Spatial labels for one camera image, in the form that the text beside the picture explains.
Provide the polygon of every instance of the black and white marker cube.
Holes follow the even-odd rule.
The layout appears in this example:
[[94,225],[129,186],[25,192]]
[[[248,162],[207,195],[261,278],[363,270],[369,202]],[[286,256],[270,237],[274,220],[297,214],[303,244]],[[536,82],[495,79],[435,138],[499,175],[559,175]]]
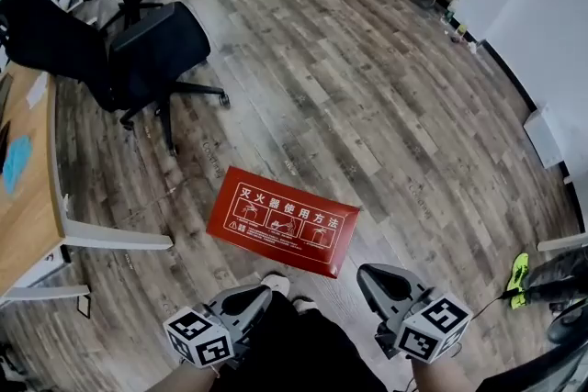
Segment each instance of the black and white marker cube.
[[231,335],[222,325],[191,308],[181,308],[164,322],[172,348],[196,367],[207,367],[233,357]]
[[394,347],[412,358],[432,363],[459,341],[471,321],[471,310],[445,294],[404,319]]

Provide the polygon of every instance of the chair caster wheel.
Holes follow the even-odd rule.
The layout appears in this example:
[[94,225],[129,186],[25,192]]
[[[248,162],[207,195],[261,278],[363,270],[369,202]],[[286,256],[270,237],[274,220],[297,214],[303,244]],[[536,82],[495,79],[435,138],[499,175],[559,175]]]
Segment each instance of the chair caster wheel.
[[223,105],[225,108],[231,106],[231,100],[229,100],[229,96],[227,94],[219,95],[220,104]]

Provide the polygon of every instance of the neon green shoe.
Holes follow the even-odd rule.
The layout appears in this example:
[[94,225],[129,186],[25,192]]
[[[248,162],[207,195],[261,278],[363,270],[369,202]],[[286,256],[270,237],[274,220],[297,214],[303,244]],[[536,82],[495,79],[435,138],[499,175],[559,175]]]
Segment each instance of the neon green shoe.
[[524,294],[517,294],[516,296],[511,298],[511,309],[515,310],[517,308],[521,308],[526,306],[526,299]]
[[518,255],[513,262],[513,274],[511,275],[511,279],[508,282],[508,286],[506,287],[507,291],[512,289],[518,289],[520,292],[523,292],[521,288],[521,282],[523,278],[529,271],[529,255],[527,253],[521,253]]

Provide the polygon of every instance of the sneaker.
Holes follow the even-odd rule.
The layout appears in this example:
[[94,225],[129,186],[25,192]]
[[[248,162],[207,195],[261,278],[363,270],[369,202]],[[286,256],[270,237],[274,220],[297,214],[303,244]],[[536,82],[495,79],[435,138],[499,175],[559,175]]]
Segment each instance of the sneaker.
[[526,306],[526,299],[524,294],[518,294],[511,298],[512,310],[517,310],[518,308],[521,308],[523,306]]
[[311,310],[313,308],[316,308],[317,310],[319,308],[319,306],[317,305],[316,302],[314,302],[310,297],[305,297],[305,296],[296,297],[292,301],[292,305],[294,306],[294,309],[296,309],[296,311],[299,314],[303,314],[307,310]]
[[511,291],[513,289],[518,289],[520,292],[523,292],[523,288],[521,287],[521,282],[526,274],[529,272],[529,255],[527,253],[521,253],[518,255],[513,262],[513,273],[511,275],[511,279],[508,282],[508,286],[506,287],[507,291]]
[[280,273],[268,274],[261,280],[261,284],[269,286],[272,291],[276,291],[284,297],[288,297],[288,293],[290,292],[290,280]]

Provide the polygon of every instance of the cable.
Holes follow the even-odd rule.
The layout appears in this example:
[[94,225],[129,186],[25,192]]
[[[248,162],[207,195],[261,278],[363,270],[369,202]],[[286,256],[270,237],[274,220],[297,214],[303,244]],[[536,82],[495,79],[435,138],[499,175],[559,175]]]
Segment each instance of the cable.
[[459,345],[459,349],[458,349],[458,352],[457,353],[455,353],[455,354],[453,354],[451,356],[452,358],[455,358],[458,354],[460,354],[461,353],[461,350],[463,349],[463,345],[460,342],[457,342],[456,344]]
[[410,387],[413,382],[414,382],[414,377],[410,381],[408,381],[408,384],[406,385],[404,392],[408,392],[408,387]]
[[477,318],[478,318],[478,317],[479,317],[481,314],[483,314],[483,313],[484,313],[484,311],[485,311],[485,310],[486,310],[486,309],[487,309],[489,306],[491,306],[491,305],[492,305],[494,302],[496,302],[497,300],[503,299],[503,298],[504,298],[504,297],[503,297],[503,296],[504,296],[504,294],[506,294],[506,293],[503,293],[503,294],[501,294],[499,297],[497,297],[497,298],[495,298],[493,301],[489,302],[489,303],[486,305],[486,307],[485,307],[485,308],[483,308],[483,309],[482,309],[480,312],[478,312],[478,313],[477,313],[475,316],[473,316],[473,317],[471,318],[470,322],[473,322],[475,319],[477,319]]

